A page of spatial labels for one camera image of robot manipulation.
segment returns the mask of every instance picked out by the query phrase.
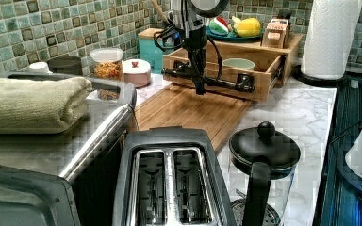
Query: wooden cutting board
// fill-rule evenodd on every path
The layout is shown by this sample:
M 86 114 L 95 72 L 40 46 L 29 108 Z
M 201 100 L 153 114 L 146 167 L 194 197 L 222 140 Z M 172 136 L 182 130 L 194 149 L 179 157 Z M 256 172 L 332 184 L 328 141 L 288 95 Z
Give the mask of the wooden cutting board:
M 217 152 L 251 104 L 214 93 L 197 95 L 195 89 L 170 84 L 138 105 L 136 117 L 140 130 L 166 126 L 204 129 Z

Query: lid knob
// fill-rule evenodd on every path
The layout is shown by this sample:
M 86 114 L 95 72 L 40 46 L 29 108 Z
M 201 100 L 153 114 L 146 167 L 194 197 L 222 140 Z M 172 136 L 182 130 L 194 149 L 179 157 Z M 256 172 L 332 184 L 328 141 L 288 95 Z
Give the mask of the lid knob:
M 269 121 L 263 121 L 258 125 L 257 132 L 260 137 L 269 139 L 275 135 L 275 126 Z

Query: green plate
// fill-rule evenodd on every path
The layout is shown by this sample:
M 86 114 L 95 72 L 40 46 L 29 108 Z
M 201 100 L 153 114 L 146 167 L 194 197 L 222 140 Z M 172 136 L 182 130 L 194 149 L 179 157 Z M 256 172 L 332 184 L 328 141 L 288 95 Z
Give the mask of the green plate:
M 252 36 L 252 37 L 247 37 L 247 38 L 241 38 L 241 37 L 227 37 L 222 36 L 222 35 L 217 35 L 214 34 L 213 32 L 211 32 L 210 28 L 207 26 L 206 27 L 206 33 L 210 38 L 213 38 L 215 40 L 226 40 L 226 41 L 232 41 L 232 42 L 248 42 L 248 41 L 256 41 L 259 40 L 261 38 L 261 36 L 263 35 L 264 29 L 261 29 L 260 34 L 257 36 Z

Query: black lid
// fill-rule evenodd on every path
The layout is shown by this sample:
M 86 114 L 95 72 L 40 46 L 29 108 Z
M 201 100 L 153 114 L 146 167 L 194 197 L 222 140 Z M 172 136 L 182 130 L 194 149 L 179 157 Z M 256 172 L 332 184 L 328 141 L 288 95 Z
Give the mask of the black lid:
M 78 56 L 59 56 L 48 60 L 49 68 L 81 67 L 81 58 Z
M 236 132 L 231 136 L 229 145 L 233 162 L 245 173 L 250 171 L 256 161 L 268 163 L 271 173 L 289 172 L 301 156 L 295 141 L 275 131 L 268 121 L 261 122 L 257 128 Z

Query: countertop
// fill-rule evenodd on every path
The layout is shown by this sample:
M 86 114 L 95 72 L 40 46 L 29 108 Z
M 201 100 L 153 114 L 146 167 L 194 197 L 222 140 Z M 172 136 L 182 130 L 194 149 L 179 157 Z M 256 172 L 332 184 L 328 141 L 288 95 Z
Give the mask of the countertop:
M 161 75 L 153 74 L 148 86 L 137 89 L 137 105 L 168 84 Z M 335 88 L 312 87 L 290 78 L 282 88 L 271 90 L 267 102 L 251 106 L 234 129 L 233 133 L 270 121 L 277 131 L 292 138 L 300 147 L 301 159 L 283 215 L 285 225 L 312 225 L 336 93 Z M 246 192 L 248 176 L 230 164 L 229 157 L 227 142 L 218 160 L 230 199 L 234 201 L 240 198 L 236 189 Z

